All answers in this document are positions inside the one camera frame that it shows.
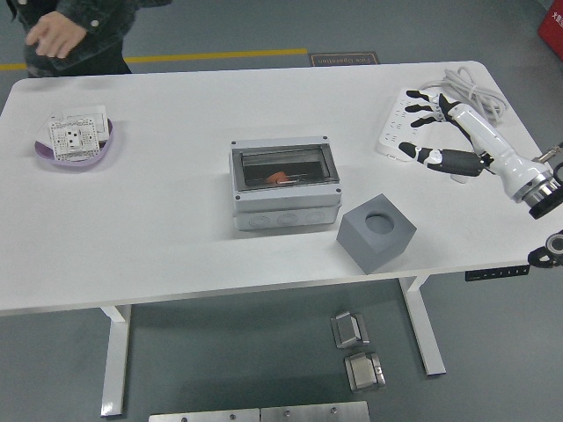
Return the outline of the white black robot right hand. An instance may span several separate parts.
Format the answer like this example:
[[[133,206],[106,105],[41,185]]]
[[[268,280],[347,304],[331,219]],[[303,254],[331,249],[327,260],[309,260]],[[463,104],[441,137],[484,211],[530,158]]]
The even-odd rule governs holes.
[[[472,146],[472,151],[429,149],[401,142],[399,149],[431,170],[463,176],[478,176],[484,169],[501,178],[505,194],[514,202],[530,206],[560,190],[560,183],[545,164],[516,153],[502,135],[470,105],[428,91],[408,90],[409,98],[420,98],[422,104],[409,105],[406,111],[428,114],[411,123],[422,127],[447,121],[455,126]]]

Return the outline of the person's hand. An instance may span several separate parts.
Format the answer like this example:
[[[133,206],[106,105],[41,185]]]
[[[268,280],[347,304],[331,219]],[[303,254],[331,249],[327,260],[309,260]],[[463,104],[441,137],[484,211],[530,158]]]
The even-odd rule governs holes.
[[[85,38],[87,31],[58,11],[43,15],[26,35],[26,45],[36,46],[39,56],[65,59]]]

